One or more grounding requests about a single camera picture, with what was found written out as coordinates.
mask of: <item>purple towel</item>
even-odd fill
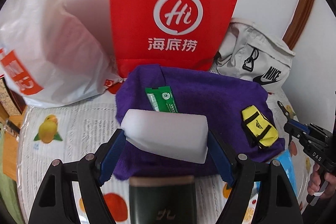
[[[236,153],[245,153],[252,160],[262,162],[278,155],[285,148],[285,140],[279,138],[271,147],[263,150],[251,148],[242,129],[241,111],[251,105],[274,125],[273,114],[266,104],[267,92],[257,83],[233,77],[215,75],[205,71],[138,66],[128,76],[117,92],[117,120],[121,123],[127,110],[153,110],[145,88],[169,85],[180,113],[205,115],[208,126],[216,130]],[[116,178],[125,180],[131,176],[208,176],[217,174],[208,154],[204,164],[174,160],[142,151],[126,142],[124,151],[115,167]]]

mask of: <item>lemon print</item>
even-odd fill
[[[50,122],[54,122],[54,123],[56,123],[56,124],[57,124],[57,122],[58,122],[56,116],[53,115],[53,114],[47,116],[46,119],[45,119],[44,121],[45,121],[45,122],[50,121]]]
[[[306,169],[307,169],[307,172],[308,172],[308,173],[309,173],[309,171],[310,171],[310,167],[311,167],[310,160],[309,160],[309,158],[306,158]]]
[[[244,221],[249,221],[252,219],[254,214],[254,209],[251,207],[248,207],[244,216]]]
[[[43,143],[51,143],[57,133],[57,125],[54,122],[46,121],[39,127],[39,138]]]
[[[293,111],[292,107],[290,105],[286,105],[286,110],[289,112],[289,117],[291,119],[294,118],[294,116],[296,116],[295,112]]]
[[[51,143],[53,140],[63,141],[57,132],[58,121],[55,115],[49,115],[44,119],[40,125],[38,134],[34,141],[42,141],[43,143]]]

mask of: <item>white eraser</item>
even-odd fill
[[[143,151],[176,160],[205,162],[206,116],[129,109],[121,128],[127,141]]]

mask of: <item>finger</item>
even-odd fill
[[[310,175],[310,182],[313,182],[316,186],[320,186],[321,184],[320,175],[317,172],[313,172]]]
[[[321,195],[320,198],[331,198],[335,193],[335,185],[329,183],[327,188],[325,189],[324,193]]]
[[[317,163],[315,163],[313,166],[313,171],[316,172],[319,168],[320,166]]]
[[[319,185],[315,185],[312,181],[308,182],[308,187],[313,191],[313,192],[317,192],[318,190],[320,190],[320,186]]]
[[[309,187],[309,186],[308,186],[308,188],[307,188],[307,192],[308,192],[308,194],[310,194],[310,195],[314,195],[314,193],[315,193],[315,191],[314,191],[311,187]]]

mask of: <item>green packet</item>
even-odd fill
[[[170,86],[145,88],[145,92],[155,111],[178,113]]]

